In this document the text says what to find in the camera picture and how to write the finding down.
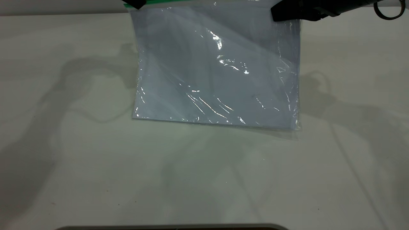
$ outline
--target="black clip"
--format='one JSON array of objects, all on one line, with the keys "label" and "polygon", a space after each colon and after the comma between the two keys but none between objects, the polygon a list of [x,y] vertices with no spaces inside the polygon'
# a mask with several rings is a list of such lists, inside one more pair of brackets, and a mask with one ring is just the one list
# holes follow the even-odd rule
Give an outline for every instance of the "black clip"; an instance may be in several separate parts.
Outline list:
[{"label": "black clip", "polygon": [[122,0],[136,9],[142,8],[146,4],[146,0]]}]

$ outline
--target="plastic wrap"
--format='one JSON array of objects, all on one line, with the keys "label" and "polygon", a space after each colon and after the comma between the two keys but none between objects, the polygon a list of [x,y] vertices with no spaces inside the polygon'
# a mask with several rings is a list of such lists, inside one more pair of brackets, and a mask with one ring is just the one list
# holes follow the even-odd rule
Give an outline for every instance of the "plastic wrap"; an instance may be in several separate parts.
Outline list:
[{"label": "plastic wrap", "polygon": [[297,129],[300,21],[278,1],[130,11],[139,51],[133,118]]}]

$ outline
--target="white table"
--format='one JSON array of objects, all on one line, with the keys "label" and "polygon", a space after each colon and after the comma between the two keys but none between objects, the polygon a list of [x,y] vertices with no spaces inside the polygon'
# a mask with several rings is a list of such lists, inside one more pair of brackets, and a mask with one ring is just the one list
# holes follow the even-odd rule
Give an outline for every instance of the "white table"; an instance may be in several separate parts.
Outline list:
[{"label": "white table", "polygon": [[303,22],[293,134],[132,120],[128,14],[0,17],[0,229],[408,229],[408,22]]}]

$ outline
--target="dark object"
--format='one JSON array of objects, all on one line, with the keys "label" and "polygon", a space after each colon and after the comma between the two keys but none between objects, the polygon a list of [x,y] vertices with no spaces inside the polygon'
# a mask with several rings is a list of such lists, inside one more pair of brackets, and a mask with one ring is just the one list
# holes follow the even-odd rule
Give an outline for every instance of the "dark object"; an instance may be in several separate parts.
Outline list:
[{"label": "dark object", "polygon": [[374,4],[376,14],[387,20],[400,17],[405,11],[405,0],[399,0],[402,5],[401,13],[397,17],[388,18],[378,9],[381,0],[283,0],[271,8],[275,22],[291,19],[305,19],[318,21],[327,16],[335,17],[343,12]]},{"label": "dark object", "polygon": [[136,9],[142,8],[146,4],[146,0],[122,0]]},{"label": "dark object", "polygon": [[385,19],[385,20],[393,20],[393,19],[397,19],[397,18],[399,18],[400,16],[402,16],[403,15],[403,12],[405,12],[405,8],[406,8],[406,3],[405,3],[405,0],[399,0],[399,2],[400,2],[400,13],[398,14],[398,16],[395,16],[395,17],[386,17],[385,15],[383,15],[382,14],[382,12],[379,10],[379,8],[378,8],[378,3],[377,2],[375,2],[374,4],[373,4],[373,8],[375,9],[375,13],[376,13],[376,15],[378,15],[380,18],[382,18],[382,19]]}]

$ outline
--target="clear plastic bag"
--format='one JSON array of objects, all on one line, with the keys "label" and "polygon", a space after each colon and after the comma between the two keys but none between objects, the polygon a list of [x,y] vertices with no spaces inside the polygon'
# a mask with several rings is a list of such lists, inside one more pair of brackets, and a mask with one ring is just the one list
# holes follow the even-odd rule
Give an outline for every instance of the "clear plastic bag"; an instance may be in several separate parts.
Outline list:
[{"label": "clear plastic bag", "polygon": [[298,129],[300,21],[279,1],[130,11],[139,51],[133,118]]}]

